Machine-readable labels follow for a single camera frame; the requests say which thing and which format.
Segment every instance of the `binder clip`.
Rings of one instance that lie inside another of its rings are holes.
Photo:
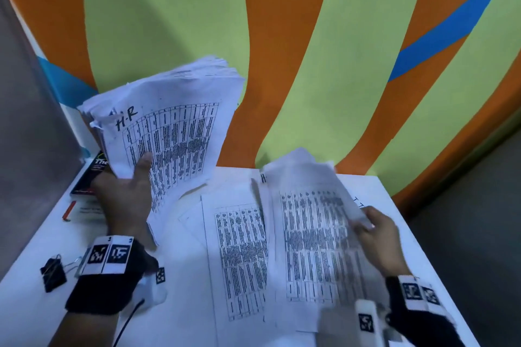
[[[81,257],[67,265],[62,265],[62,256],[60,254],[56,255],[55,258],[49,258],[45,263],[45,266],[40,268],[40,273],[43,276],[45,292],[53,291],[60,285],[65,284],[67,282],[67,276],[65,273],[75,269],[77,266],[70,268],[68,271],[65,271],[65,268],[74,265],[80,259]]]

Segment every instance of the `person's left hand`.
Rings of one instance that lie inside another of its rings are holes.
[[[154,247],[147,226],[152,208],[148,176],[152,162],[153,154],[147,152],[136,163],[132,179],[117,178],[107,166],[92,181],[94,194],[105,213],[108,233],[134,236],[148,248]]]

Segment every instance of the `sheet of paper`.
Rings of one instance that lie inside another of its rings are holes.
[[[131,178],[140,157],[154,154],[147,222],[156,243],[165,209],[211,177],[243,83],[224,60],[206,57],[119,87],[110,96],[98,95],[80,107],[119,178]]]
[[[368,220],[329,166],[308,163],[264,174],[275,246],[269,285],[276,309],[268,320],[283,329],[354,337],[355,301],[387,304],[383,278],[347,223]]]
[[[251,185],[202,196],[220,346],[314,346],[313,334],[264,322],[267,246]]]

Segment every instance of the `person's right hand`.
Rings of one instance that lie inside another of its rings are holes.
[[[368,261],[383,277],[410,275],[400,244],[400,232],[394,221],[372,206],[361,209],[374,225],[368,229],[359,221],[349,221]]]

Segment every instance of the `blue stripe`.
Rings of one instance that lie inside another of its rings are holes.
[[[97,94],[94,88],[91,88],[79,78],[67,73],[47,59],[38,57],[38,61],[47,76],[56,99],[61,104],[76,108],[85,100]]]
[[[445,21],[428,31],[398,54],[389,81],[400,77],[421,62],[468,35],[491,0],[467,0]]]

